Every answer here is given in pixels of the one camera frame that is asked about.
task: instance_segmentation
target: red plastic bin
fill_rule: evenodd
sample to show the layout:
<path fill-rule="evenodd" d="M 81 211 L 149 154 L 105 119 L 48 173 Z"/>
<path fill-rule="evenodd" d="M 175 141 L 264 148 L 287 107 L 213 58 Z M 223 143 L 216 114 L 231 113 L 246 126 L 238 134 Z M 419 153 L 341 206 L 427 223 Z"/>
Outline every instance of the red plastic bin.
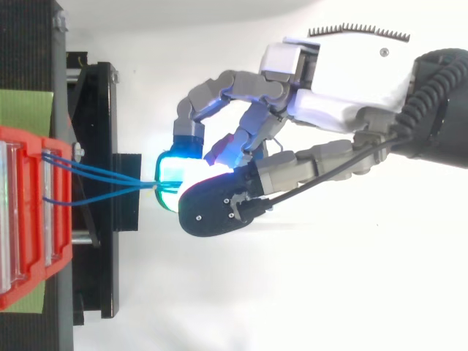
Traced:
<path fill-rule="evenodd" d="M 21 129 L 9 127 L 0 127 L 0 141 L 9 145 L 8 157 L 14 154 L 15 158 L 15 162 L 10 162 L 8 184 L 10 185 L 10 181 L 15 179 L 16 195 L 8 190 L 6 203 L 9 219 L 0 218 L 0 221 L 9 221 L 11 262 L 13 258 L 18 260 L 16 265 L 18 272 L 11 273 L 11 286 L 6 292 L 0 294 L 1 311 L 28 295 L 41 281 L 60 271 L 72 259 L 71 208 L 54 206 L 55 251 L 53 262 L 48 267 L 45 266 L 42 200 L 42 150 L 50 149 L 54 154 L 66 159 L 71 159 L 72 150 L 70 145 L 61 141 L 38 137 Z M 53 174 L 54 199 L 69 202 L 71 200 L 71 174 L 57 167 L 53 168 Z M 14 202 L 17 205 L 16 211 L 13 211 L 10 205 Z M 5 273 L 5 270 L 1 269 L 0 262 L 0 274 L 2 272 Z"/>

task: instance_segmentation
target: serrated edge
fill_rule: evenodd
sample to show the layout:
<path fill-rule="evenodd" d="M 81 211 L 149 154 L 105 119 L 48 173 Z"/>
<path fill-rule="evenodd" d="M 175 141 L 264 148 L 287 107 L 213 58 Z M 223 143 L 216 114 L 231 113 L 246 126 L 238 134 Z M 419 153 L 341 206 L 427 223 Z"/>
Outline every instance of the serrated edge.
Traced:
<path fill-rule="evenodd" d="M 409 42 L 410 35 L 400 31 L 390 31 L 388 29 L 377 28 L 373 25 L 364 25 L 358 23 L 342 23 L 335 26 L 323 26 L 309 29 L 308 37 L 318 37 L 321 35 L 337 34 L 344 32 L 356 32 L 364 34 L 374 34 L 380 37 L 395 39 L 402 42 Z"/>

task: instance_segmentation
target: black wire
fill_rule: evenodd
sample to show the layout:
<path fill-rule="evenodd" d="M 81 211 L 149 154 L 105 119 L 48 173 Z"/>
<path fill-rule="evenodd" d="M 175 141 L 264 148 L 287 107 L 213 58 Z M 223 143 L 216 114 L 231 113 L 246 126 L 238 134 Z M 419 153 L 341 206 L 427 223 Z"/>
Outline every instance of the black wire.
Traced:
<path fill-rule="evenodd" d="M 293 190 L 290 190 L 286 193 L 284 193 L 283 195 L 279 195 L 278 197 L 275 197 L 274 199 L 271 199 L 268 201 L 268 204 L 270 206 L 273 206 L 273 205 L 277 205 L 278 203 L 281 203 L 287 199 L 290 199 L 291 197 L 293 196 L 296 196 L 302 192 L 305 192 L 306 190 L 309 190 L 311 188 L 313 188 L 314 186 L 317 186 L 321 183 L 323 183 L 324 181 L 329 181 L 330 179 L 332 179 L 333 177 L 337 176 L 338 174 L 340 174 L 341 172 L 347 170 L 348 168 L 352 167 L 353 165 L 355 165 L 356 163 L 362 161 L 363 159 L 365 159 L 366 157 L 369 157 L 371 156 L 372 154 L 375 154 L 376 152 L 384 149 L 384 148 L 390 148 L 392 146 L 395 146 L 395 145 L 399 145 L 399 144 L 402 144 L 402 143 L 407 143 L 410 139 L 409 138 L 395 138 L 395 139 L 390 139 L 390 140 L 387 140 L 383 143 L 380 143 L 378 145 L 375 145 L 371 148 L 368 148 L 364 151 L 362 151 L 360 154 L 357 154 L 356 156 L 354 156 L 353 158 L 351 158 L 349 161 L 346 161 L 345 163 L 343 163 L 342 165 L 339 165 L 338 167 L 332 169 L 330 172 L 327 172 L 323 175 L 320 175 L 318 177 L 316 177 L 314 180 L 308 182 L 308 183 L 305 183 L 303 186 L 300 186 L 296 189 L 293 189 Z"/>

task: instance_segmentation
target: screw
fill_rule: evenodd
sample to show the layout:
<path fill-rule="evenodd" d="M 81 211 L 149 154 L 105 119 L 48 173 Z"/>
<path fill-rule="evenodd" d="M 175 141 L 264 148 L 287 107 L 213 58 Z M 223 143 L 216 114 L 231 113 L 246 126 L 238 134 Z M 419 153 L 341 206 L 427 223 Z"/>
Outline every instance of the screw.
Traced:
<path fill-rule="evenodd" d="M 73 144 L 73 159 L 76 161 L 76 162 L 80 162 L 81 161 L 81 157 L 85 156 L 85 151 L 83 148 L 81 148 L 81 144 L 80 143 L 74 143 Z"/>
<path fill-rule="evenodd" d="M 53 27 L 57 28 L 61 32 L 66 32 L 68 31 L 68 13 L 67 11 L 57 11 L 55 16 L 53 16 Z"/>
<path fill-rule="evenodd" d="M 381 57 L 387 57 L 389 53 L 390 53 L 390 51 L 387 48 L 380 49 Z"/>
<path fill-rule="evenodd" d="M 114 84 L 119 84 L 120 83 L 120 73 L 118 71 L 112 72 L 110 75 L 110 81 Z"/>

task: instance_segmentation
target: red storage box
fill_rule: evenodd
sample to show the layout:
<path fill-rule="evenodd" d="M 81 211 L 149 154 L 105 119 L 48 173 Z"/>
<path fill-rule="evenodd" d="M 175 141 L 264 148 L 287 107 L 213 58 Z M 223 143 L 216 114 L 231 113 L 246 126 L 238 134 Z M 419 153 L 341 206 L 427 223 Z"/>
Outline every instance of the red storage box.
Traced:
<path fill-rule="evenodd" d="M 0 311 L 72 258 L 71 208 L 52 205 L 53 251 L 50 264 L 45 262 L 44 150 L 71 158 L 71 146 L 66 143 L 0 127 Z M 69 202 L 71 174 L 57 167 L 52 171 L 53 198 Z"/>

